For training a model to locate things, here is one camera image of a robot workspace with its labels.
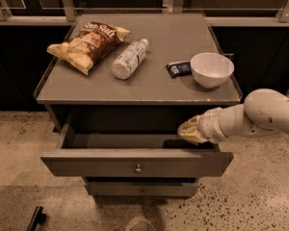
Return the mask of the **round robot base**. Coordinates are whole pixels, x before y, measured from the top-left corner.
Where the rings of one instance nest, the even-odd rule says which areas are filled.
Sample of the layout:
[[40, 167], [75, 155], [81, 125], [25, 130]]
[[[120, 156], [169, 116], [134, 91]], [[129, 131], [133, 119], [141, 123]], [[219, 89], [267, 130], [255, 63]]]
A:
[[155, 231], [155, 229], [148, 219], [135, 217], [126, 224], [125, 231]]

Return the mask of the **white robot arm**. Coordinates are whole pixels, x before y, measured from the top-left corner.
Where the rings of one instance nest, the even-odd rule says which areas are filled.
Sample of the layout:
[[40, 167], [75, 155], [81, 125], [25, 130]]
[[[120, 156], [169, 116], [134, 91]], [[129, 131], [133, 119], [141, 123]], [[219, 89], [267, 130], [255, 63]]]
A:
[[177, 133], [191, 143], [219, 143], [235, 136], [289, 135], [289, 98], [275, 90], [254, 90], [243, 104], [193, 116], [179, 126]]

